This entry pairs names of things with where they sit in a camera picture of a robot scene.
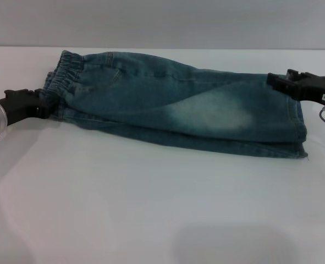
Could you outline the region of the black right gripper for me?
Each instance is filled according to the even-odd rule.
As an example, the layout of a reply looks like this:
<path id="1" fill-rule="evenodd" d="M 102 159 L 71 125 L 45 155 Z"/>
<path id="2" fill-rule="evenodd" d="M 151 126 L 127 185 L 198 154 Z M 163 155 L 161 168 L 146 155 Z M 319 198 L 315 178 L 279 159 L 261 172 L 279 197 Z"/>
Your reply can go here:
<path id="1" fill-rule="evenodd" d="M 294 94 L 292 96 L 291 81 L 294 83 Z M 312 101 L 325 105 L 325 76 L 299 73 L 296 70 L 288 69 L 287 79 L 268 73 L 266 83 L 272 89 L 291 96 L 296 101 Z"/>

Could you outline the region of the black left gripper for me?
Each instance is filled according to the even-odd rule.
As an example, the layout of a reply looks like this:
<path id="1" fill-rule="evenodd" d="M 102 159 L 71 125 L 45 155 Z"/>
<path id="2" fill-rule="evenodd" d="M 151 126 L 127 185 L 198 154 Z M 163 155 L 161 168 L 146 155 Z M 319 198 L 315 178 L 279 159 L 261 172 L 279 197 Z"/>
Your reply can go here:
<path id="1" fill-rule="evenodd" d="M 7 126 L 26 118 L 49 118 L 58 106 L 58 102 L 40 102 L 39 98 L 46 95 L 45 89 L 5 90 L 4 94 L 0 105 L 7 116 Z"/>

